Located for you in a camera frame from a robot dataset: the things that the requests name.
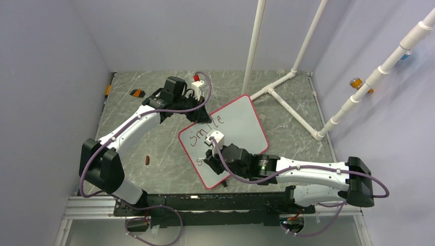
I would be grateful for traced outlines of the red framed whiteboard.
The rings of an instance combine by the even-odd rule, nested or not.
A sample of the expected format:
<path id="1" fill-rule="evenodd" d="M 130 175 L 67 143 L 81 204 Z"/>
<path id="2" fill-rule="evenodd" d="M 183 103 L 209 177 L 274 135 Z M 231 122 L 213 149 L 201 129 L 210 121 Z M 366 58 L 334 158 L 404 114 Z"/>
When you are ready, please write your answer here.
<path id="1" fill-rule="evenodd" d="M 199 179 L 209 190 L 230 176 L 226 171 L 216 174 L 203 162 L 206 151 L 211 148 L 205 143 L 210 135 L 214 136 L 218 131 L 223 135 L 223 140 L 220 137 L 216 139 L 220 146 L 234 144 L 252 154 L 264 153 L 269 148 L 269 140 L 250 96 L 239 96 L 212 112 L 210 118 L 211 123 L 192 124 L 178 135 Z"/>

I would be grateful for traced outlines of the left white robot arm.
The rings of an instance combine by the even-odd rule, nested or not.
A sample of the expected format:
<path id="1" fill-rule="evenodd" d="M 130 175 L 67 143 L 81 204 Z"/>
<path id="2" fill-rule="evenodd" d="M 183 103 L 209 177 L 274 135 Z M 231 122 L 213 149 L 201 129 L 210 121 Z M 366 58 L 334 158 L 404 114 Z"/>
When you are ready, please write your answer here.
<path id="1" fill-rule="evenodd" d="M 174 114 L 185 115 L 192 123 L 210 123 L 205 104 L 211 92 L 211 79 L 204 72 L 194 74 L 190 87 L 184 79 L 169 76 L 164 86 L 145 98 L 115 130 L 98 140 L 87 139 L 81 150 L 80 195 L 90 198 L 106 193 L 126 203 L 132 214 L 143 214 L 148 206 L 148 194 L 125 176 L 122 156 L 146 133 Z"/>

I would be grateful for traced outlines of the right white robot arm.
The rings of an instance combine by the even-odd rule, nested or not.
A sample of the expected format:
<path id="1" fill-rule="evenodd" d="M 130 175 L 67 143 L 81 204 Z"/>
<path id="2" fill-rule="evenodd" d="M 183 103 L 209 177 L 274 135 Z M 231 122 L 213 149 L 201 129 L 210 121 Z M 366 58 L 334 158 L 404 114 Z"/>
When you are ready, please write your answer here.
<path id="1" fill-rule="evenodd" d="M 251 154 L 230 144 L 220 151 L 208 150 L 204 163 L 216 174 L 228 172 L 248 184 L 289 184 L 289 195 L 282 200 L 289 213 L 329 201 L 362 208 L 374 206 L 371 171 L 358 157 L 329 163 L 297 161 L 276 155 Z"/>

